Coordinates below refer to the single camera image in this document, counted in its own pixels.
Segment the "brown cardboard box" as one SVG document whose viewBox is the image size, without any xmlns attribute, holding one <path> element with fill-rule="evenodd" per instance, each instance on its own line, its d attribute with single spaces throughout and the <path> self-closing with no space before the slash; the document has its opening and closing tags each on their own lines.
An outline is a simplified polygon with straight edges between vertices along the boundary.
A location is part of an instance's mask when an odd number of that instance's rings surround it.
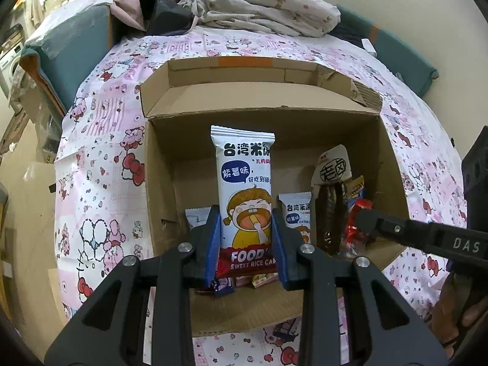
<svg viewBox="0 0 488 366">
<path fill-rule="evenodd" d="M 380 95 L 321 64 L 277 58 L 172 60 L 140 87 L 143 175 L 154 251 L 153 325 L 193 336 L 247 331 L 300 315 L 280 283 L 203 295 L 215 278 L 285 272 L 277 230 L 324 190 L 356 177 L 375 209 L 406 217 Z"/>
</svg>

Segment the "pink yellow snack packet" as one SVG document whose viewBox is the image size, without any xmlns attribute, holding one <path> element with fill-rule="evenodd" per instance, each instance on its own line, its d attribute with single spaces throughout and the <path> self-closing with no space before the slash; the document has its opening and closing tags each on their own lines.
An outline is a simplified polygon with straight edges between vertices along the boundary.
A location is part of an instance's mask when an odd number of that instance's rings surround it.
<svg viewBox="0 0 488 366">
<path fill-rule="evenodd" d="M 260 288 L 278 279 L 279 275 L 277 273 L 257 274 L 252 277 L 251 285 L 253 288 Z"/>
</svg>

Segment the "blue yellow chip bag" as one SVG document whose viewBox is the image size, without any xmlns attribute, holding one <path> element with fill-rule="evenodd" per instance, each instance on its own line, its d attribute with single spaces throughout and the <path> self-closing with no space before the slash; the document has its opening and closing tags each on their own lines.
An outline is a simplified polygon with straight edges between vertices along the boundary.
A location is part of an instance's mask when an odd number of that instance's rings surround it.
<svg viewBox="0 0 488 366">
<path fill-rule="evenodd" d="M 346 199 L 354 200 L 363 198 L 365 188 L 365 179 L 362 175 L 346 181 Z"/>
</svg>

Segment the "teal headboard pad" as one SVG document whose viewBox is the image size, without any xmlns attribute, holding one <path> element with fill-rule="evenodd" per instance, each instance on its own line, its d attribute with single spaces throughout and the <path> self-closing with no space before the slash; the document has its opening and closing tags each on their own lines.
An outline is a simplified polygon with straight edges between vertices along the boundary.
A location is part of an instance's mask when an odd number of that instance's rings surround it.
<svg viewBox="0 0 488 366">
<path fill-rule="evenodd" d="M 423 97 L 434 80 L 438 70 L 420 53 L 401 41 L 390 31 L 374 24 L 369 19 L 338 5 L 340 23 L 330 32 L 331 36 L 347 41 L 363 50 L 363 41 L 369 41 L 377 58 L 390 72 L 399 77 L 419 97 Z"/>
</svg>

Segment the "red wrapped candy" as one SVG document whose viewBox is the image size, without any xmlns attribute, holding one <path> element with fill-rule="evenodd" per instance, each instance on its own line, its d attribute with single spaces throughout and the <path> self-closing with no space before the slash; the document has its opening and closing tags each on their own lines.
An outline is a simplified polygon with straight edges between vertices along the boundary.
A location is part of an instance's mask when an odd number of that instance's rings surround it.
<svg viewBox="0 0 488 366">
<path fill-rule="evenodd" d="M 362 210 L 372 209 L 372 201 L 363 198 L 354 198 L 348 204 L 346 226 L 341 242 L 341 252 L 344 257 L 353 259 L 363 255 L 366 244 L 371 236 L 357 227 L 357 215 Z"/>
</svg>

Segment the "white blue flat packet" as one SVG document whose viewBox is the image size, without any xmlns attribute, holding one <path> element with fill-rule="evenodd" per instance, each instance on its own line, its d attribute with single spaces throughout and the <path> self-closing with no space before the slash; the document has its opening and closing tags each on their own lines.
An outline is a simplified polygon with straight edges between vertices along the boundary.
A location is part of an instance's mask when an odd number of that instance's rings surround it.
<svg viewBox="0 0 488 366">
<path fill-rule="evenodd" d="M 188 228 L 193 230 L 195 227 L 204 226 L 208 220 L 210 211 L 210 206 L 186 209 L 185 216 L 188 222 Z"/>
</svg>

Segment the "dark dried fruit packet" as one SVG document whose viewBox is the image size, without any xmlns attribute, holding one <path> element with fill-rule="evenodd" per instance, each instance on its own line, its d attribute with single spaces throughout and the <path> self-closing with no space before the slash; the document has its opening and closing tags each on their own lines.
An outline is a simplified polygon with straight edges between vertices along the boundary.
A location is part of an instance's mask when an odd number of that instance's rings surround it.
<svg viewBox="0 0 488 366">
<path fill-rule="evenodd" d="M 340 251 L 346 213 L 345 184 L 321 186 L 315 200 L 316 236 L 318 247 L 329 255 Z"/>
</svg>

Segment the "pink cloth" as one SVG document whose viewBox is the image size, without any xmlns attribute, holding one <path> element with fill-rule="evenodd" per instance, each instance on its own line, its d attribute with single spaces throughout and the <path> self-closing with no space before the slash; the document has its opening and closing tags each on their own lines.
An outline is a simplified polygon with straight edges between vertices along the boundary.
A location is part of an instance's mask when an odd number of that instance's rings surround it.
<svg viewBox="0 0 488 366">
<path fill-rule="evenodd" d="M 110 10 L 111 14 L 123 24 L 139 31 L 145 31 L 140 0 L 113 0 Z"/>
</svg>

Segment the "black bag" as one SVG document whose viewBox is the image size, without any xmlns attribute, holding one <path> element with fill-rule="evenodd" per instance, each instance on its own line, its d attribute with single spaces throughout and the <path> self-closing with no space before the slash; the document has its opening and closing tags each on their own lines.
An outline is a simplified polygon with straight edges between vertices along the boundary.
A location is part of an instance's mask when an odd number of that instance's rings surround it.
<svg viewBox="0 0 488 366">
<path fill-rule="evenodd" d="M 192 28 L 195 16 L 169 0 L 142 0 L 147 36 L 181 36 Z"/>
</svg>

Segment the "crumpled floral blanket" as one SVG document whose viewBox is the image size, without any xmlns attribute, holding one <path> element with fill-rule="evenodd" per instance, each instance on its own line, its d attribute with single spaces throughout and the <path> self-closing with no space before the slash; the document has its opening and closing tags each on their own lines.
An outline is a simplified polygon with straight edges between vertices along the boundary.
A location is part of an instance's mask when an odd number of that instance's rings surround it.
<svg viewBox="0 0 488 366">
<path fill-rule="evenodd" d="M 341 22 L 323 0 L 168 0 L 188 9 L 198 24 L 219 29 L 320 38 Z"/>
</svg>

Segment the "white washing machine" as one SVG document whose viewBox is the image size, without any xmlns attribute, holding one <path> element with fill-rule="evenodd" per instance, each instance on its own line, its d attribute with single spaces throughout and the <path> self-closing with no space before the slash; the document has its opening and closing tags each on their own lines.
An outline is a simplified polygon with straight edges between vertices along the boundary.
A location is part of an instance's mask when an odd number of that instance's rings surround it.
<svg viewBox="0 0 488 366">
<path fill-rule="evenodd" d="M 17 43 L 5 42 L 1 47 L 1 88 L 6 98 L 9 98 L 13 74 L 17 68 L 22 54 L 23 43 L 21 41 Z"/>
</svg>

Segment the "white rice cake packet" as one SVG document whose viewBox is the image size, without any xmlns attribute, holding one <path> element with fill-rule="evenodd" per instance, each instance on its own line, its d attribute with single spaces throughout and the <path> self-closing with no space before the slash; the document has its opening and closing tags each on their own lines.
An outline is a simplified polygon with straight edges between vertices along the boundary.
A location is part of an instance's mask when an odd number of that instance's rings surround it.
<svg viewBox="0 0 488 366">
<path fill-rule="evenodd" d="M 218 278 L 275 271 L 271 147 L 275 135 L 212 126 L 221 217 Z"/>
</svg>

